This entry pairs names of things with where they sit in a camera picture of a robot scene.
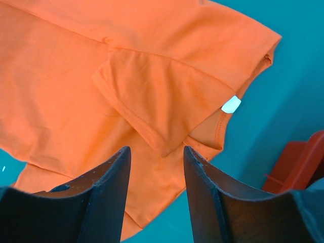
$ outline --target folded cloth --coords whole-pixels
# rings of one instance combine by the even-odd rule
[[[123,146],[122,239],[185,189],[183,148],[211,160],[280,36],[198,0],[0,0],[0,147],[28,162],[15,187],[50,190]]]

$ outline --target teal table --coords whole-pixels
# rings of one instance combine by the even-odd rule
[[[282,35],[274,65],[250,86],[233,115],[225,150],[212,164],[260,188],[285,144],[324,129],[324,1],[221,0]],[[0,153],[0,185],[23,163]],[[125,241],[193,242],[186,193],[143,231]]]

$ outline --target shirt sleeve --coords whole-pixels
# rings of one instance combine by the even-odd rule
[[[161,156],[269,67],[280,40],[210,1],[1,1],[107,43],[94,82]]]

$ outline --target white tag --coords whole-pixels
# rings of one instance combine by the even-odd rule
[[[241,100],[236,95],[234,95],[223,105],[222,111],[224,111],[225,113],[234,113],[240,104]]]

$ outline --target red plastic part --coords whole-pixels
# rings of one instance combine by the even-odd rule
[[[307,142],[290,142],[283,150],[262,190],[282,193],[306,189],[324,177],[324,131],[315,133]]]

